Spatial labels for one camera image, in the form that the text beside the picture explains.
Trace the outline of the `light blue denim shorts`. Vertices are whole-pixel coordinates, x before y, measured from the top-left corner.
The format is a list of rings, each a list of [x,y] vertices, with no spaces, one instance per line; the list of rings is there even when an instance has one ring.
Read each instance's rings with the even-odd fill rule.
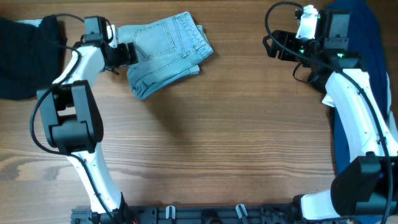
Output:
[[[137,99],[200,72],[199,64],[213,53],[203,26],[185,11],[146,25],[118,28],[120,43],[133,43],[138,62],[127,71]]]

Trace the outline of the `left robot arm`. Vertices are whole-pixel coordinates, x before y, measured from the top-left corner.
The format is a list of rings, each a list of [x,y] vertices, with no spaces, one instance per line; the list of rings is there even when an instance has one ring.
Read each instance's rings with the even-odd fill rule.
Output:
[[[117,29],[104,17],[82,21],[85,34],[71,48],[70,62],[48,88],[37,91],[30,135],[42,150],[66,156],[74,166],[90,198],[89,222],[137,223],[106,165],[103,121],[91,90],[101,72],[137,63],[134,44],[118,43]]]

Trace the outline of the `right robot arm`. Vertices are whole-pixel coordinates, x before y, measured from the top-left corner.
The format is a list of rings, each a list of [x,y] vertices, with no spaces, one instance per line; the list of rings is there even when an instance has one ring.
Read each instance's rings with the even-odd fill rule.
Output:
[[[378,24],[367,8],[319,10],[296,5],[297,32],[270,30],[268,56],[311,70],[307,83],[323,93],[331,109],[337,176],[328,190],[298,195],[296,222],[397,214],[396,127],[387,117],[384,54]]]

